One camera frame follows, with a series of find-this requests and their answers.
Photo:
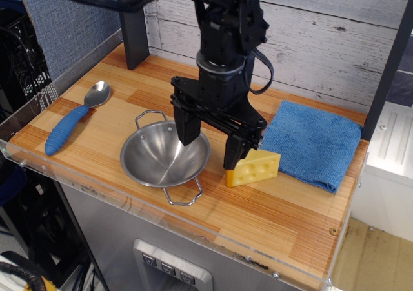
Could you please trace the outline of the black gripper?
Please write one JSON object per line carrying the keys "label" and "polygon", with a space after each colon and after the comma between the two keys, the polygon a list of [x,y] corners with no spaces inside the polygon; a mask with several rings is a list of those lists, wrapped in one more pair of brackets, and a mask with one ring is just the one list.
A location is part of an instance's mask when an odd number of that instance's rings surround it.
{"label": "black gripper", "polygon": [[262,94],[267,87],[251,87],[254,60],[264,65],[267,57],[259,50],[239,56],[229,65],[216,65],[202,53],[197,54],[199,79],[175,76],[171,79],[174,94],[174,120],[179,140],[184,146],[195,140],[201,122],[215,127],[229,137],[225,145],[223,167],[233,170],[251,149],[262,144],[262,130],[267,122],[252,107],[248,94]]}

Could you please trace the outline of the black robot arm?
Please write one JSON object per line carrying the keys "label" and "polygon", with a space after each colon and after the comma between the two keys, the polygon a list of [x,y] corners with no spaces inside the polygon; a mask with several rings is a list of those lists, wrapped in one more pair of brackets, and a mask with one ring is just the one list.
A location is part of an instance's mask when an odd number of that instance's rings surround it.
{"label": "black robot arm", "polygon": [[200,135],[201,123],[225,133],[223,167],[233,170],[249,150],[259,148],[267,126],[248,95],[262,94],[270,87],[251,87],[256,59],[272,68],[258,50],[267,40],[268,23],[260,0],[192,1],[201,32],[196,57],[199,77],[175,76],[171,80],[177,134],[186,146]]}

